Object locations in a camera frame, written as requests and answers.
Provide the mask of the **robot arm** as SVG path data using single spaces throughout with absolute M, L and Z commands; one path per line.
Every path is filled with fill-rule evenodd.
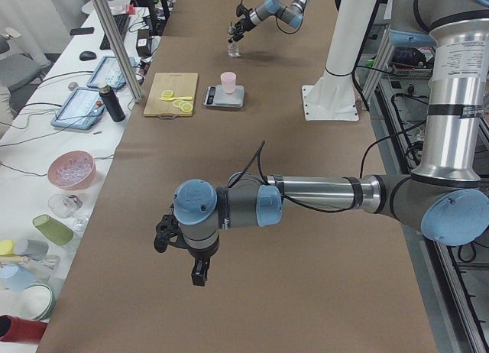
M 488 72 L 488 0 L 393 0 L 396 45 L 434 46 L 425 139 L 408 175 L 359 177 L 230 176 L 223 187 L 187 180 L 156 227 L 154 248 L 186 249 L 197 286 L 206 283 L 219 233 L 275 225 L 283 202 L 318 212 L 363 209 L 415 228 L 430 240 L 465 245 L 488 225 L 488 197 L 473 170 Z
M 246 8 L 240 2 L 236 7 L 236 17 L 241 19 L 235 24 L 230 24 L 228 42 L 239 42 L 246 32 L 253 30 L 269 17 L 285 22 L 294 29 L 293 33 L 296 33 L 303 23 L 304 12 L 309 1 L 293 0 L 290 5 L 285 5 L 280 0 L 265 0 L 256 8 Z

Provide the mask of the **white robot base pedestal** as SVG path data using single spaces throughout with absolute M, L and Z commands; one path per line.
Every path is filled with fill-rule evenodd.
M 352 74 L 377 0 L 341 0 L 324 73 L 303 87 L 307 121 L 357 121 Z

